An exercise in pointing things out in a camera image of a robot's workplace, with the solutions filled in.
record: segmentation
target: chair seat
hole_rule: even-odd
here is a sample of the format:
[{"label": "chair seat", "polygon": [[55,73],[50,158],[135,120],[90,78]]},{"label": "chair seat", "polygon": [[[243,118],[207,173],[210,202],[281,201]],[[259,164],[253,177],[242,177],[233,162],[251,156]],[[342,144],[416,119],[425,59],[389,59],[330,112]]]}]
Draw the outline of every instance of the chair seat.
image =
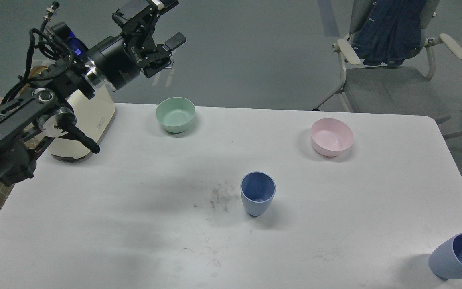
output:
[{"label": "chair seat", "polygon": [[354,112],[426,115],[438,124],[451,117],[429,80],[414,67],[348,69],[343,89]]}]

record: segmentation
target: plastic cup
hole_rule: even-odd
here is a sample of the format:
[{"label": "plastic cup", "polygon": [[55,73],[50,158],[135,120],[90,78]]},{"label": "plastic cup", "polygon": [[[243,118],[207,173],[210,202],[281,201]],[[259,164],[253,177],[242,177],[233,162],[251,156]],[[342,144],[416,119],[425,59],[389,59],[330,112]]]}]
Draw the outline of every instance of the plastic cup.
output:
[{"label": "plastic cup", "polygon": [[194,122],[196,107],[184,97],[165,99],[156,108],[156,119],[171,133],[182,133]]},{"label": "plastic cup", "polygon": [[268,209],[276,192],[274,180],[263,172],[247,174],[242,179],[240,187],[243,206],[251,216],[263,214]]},{"label": "plastic cup", "polygon": [[462,279],[462,234],[450,238],[429,256],[429,267],[444,279]]}]

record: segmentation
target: chair armrest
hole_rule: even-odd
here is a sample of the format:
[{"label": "chair armrest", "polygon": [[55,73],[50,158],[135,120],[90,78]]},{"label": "chair armrest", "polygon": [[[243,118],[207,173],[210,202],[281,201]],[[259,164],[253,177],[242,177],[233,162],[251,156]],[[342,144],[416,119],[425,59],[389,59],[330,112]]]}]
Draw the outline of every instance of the chair armrest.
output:
[{"label": "chair armrest", "polygon": [[444,43],[457,58],[462,59],[462,47],[448,34],[441,33],[439,37],[429,39],[430,46],[442,43]]},{"label": "chair armrest", "polygon": [[341,51],[341,53],[343,53],[343,55],[345,56],[345,59],[347,59],[347,61],[350,64],[361,64],[358,55],[356,54],[354,49],[352,49],[352,46],[345,39],[338,39],[338,43],[334,44],[332,47],[334,48],[335,52]]}]

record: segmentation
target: bowl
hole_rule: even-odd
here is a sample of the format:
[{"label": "bowl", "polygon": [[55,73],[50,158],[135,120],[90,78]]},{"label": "bowl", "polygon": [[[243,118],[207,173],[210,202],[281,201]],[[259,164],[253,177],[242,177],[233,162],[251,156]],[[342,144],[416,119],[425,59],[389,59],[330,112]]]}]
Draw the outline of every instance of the bowl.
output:
[{"label": "bowl", "polygon": [[311,126],[311,145],[324,156],[337,156],[352,146],[354,135],[344,122],[323,118]]},{"label": "bowl", "polygon": [[165,99],[156,108],[156,119],[167,132],[182,133],[194,122],[196,107],[185,97]]}]

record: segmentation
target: screw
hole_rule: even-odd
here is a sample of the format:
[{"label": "screw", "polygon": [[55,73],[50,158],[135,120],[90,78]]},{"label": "screw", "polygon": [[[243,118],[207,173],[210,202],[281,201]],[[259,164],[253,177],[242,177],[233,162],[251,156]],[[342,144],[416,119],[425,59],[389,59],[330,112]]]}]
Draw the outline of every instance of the screw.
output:
[{"label": "screw", "polygon": [[50,101],[53,99],[53,93],[51,93],[49,90],[42,90],[40,93],[38,93],[38,99],[43,102]]}]

